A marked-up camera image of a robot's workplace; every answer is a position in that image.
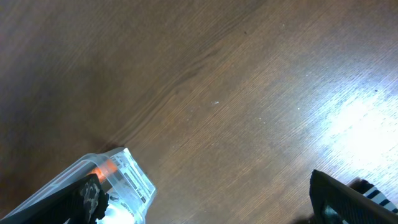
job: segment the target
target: plastic container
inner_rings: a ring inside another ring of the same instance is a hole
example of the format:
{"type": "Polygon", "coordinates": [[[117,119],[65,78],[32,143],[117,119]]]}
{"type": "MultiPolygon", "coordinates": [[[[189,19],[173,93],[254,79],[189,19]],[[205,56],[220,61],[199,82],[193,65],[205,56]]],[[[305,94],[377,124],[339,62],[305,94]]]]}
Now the plastic container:
{"type": "Polygon", "coordinates": [[[110,195],[106,216],[98,223],[145,223],[145,215],[155,198],[156,189],[126,147],[118,147],[104,154],[83,156],[6,217],[52,195],[94,170],[104,191],[110,195]]]}

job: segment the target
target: black and white striped object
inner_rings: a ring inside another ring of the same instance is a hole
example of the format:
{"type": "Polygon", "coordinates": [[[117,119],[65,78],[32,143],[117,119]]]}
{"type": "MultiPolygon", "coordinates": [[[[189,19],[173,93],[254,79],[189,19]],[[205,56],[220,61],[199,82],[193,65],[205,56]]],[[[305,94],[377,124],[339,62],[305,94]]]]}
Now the black and white striped object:
{"type": "Polygon", "coordinates": [[[398,214],[398,209],[397,207],[390,202],[386,196],[384,196],[383,193],[381,193],[377,187],[375,187],[373,184],[369,184],[370,188],[367,190],[363,195],[369,199],[371,199],[373,202],[378,203],[379,205],[383,206],[385,209],[394,212],[395,214],[398,214]]]}
{"type": "Polygon", "coordinates": [[[383,206],[390,212],[398,215],[398,208],[392,202],[390,202],[387,197],[377,189],[376,186],[370,184],[368,181],[362,180],[361,182],[357,183],[353,189],[363,194],[368,199],[371,199],[373,202],[383,206]]]}

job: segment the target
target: container lid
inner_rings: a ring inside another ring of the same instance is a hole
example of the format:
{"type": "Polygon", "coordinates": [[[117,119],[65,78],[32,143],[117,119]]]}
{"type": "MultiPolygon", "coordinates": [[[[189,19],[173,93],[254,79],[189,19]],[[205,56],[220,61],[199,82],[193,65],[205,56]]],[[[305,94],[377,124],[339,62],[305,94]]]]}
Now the container lid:
{"type": "MultiPolygon", "coordinates": [[[[104,185],[109,186],[109,194],[118,195],[120,205],[134,216],[134,223],[145,223],[145,215],[156,195],[155,186],[143,173],[137,162],[131,156],[129,149],[118,147],[104,154],[87,154],[65,169],[61,174],[43,186],[35,194],[21,203],[6,217],[37,203],[58,190],[70,185],[76,180],[92,173],[98,175],[104,185]]],[[[109,201],[109,209],[117,209],[114,201],[109,201]]]]}

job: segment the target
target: wooden surface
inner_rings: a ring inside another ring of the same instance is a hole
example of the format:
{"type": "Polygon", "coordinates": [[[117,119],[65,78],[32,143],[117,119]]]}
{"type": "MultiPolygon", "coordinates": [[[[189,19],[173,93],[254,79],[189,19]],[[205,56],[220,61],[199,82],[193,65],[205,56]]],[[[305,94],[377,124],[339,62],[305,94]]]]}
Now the wooden surface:
{"type": "Polygon", "coordinates": [[[0,215],[126,145],[147,223],[291,223],[309,177],[398,203],[398,2],[0,1],[0,215]]]}

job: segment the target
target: black plastic piece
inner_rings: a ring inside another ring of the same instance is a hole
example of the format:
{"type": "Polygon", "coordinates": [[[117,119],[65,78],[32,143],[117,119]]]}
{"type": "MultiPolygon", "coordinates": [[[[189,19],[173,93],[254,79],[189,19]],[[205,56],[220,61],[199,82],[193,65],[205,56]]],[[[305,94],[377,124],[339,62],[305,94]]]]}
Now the black plastic piece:
{"type": "Polygon", "coordinates": [[[310,198],[318,224],[398,223],[396,214],[317,170],[311,176],[310,198]]]}
{"type": "Polygon", "coordinates": [[[95,223],[105,216],[109,195],[96,174],[87,175],[29,208],[0,221],[0,224],[95,223]]]}

